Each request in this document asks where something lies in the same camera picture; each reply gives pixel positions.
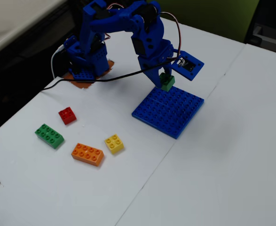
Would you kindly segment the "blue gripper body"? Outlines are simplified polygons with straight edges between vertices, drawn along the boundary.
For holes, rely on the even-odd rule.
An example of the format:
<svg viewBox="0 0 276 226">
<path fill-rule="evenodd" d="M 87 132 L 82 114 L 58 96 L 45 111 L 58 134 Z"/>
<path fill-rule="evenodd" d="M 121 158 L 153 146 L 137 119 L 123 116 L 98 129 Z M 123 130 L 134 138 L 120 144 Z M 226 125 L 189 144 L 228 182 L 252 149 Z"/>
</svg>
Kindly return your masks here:
<svg viewBox="0 0 276 226">
<path fill-rule="evenodd" d="M 138 56 L 138 61 L 142 70 L 165 62 L 173 57 L 173 45 L 169 40 L 162 40 L 158 48 L 149 57 Z"/>
</svg>

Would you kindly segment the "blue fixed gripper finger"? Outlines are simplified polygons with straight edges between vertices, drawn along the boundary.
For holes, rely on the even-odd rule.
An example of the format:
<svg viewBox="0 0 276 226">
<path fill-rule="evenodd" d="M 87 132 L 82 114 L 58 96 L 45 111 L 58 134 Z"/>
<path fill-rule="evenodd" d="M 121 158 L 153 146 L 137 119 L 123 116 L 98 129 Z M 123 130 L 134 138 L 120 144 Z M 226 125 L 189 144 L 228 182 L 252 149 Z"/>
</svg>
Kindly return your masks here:
<svg viewBox="0 0 276 226">
<path fill-rule="evenodd" d="M 142 67 L 142 72 L 154 83 L 157 88 L 161 88 L 161 80 L 159 77 L 159 69 L 161 67 Z"/>
</svg>

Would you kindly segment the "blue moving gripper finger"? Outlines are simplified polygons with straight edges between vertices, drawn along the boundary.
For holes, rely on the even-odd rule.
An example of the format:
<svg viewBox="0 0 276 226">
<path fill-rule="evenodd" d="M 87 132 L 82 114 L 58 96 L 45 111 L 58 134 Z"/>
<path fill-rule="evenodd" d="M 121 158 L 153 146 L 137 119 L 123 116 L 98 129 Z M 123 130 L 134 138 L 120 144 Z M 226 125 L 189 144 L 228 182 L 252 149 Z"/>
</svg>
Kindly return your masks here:
<svg viewBox="0 0 276 226">
<path fill-rule="evenodd" d="M 170 77 L 172 75 L 172 63 L 171 62 L 165 62 L 163 65 L 164 73 L 166 77 Z"/>
</svg>

